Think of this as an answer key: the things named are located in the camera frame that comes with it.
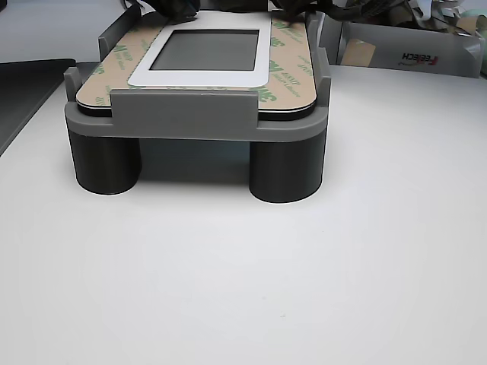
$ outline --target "black cylinder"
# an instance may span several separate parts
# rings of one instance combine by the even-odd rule
[[[138,180],[142,159],[138,138],[87,137],[68,129],[76,179],[103,195],[120,194]]]
[[[250,191],[271,203],[296,202],[318,190],[326,130],[296,142],[250,143]]]

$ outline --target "cardboard box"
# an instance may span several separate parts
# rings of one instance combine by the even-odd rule
[[[479,77],[485,39],[427,30],[344,23],[325,17],[320,45],[329,63],[341,65],[347,46],[360,40],[375,46],[368,67]]]

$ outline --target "gray plastic clip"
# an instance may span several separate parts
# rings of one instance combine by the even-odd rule
[[[100,61],[103,61],[108,56],[116,43],[133,27],[141,15],[140,7],[132,5],[98,37]]]

